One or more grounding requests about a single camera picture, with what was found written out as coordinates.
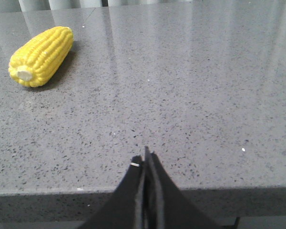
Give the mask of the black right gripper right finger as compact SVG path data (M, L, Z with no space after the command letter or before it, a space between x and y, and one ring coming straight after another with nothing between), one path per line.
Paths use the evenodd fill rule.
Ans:
M145 147L145 209L150 229L218 229L191 203L166 173L158 156Z

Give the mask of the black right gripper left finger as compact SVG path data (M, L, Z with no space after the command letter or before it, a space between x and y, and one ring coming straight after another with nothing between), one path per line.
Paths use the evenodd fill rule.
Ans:
M110 199L81 229L143 228L143 161L134 156Z

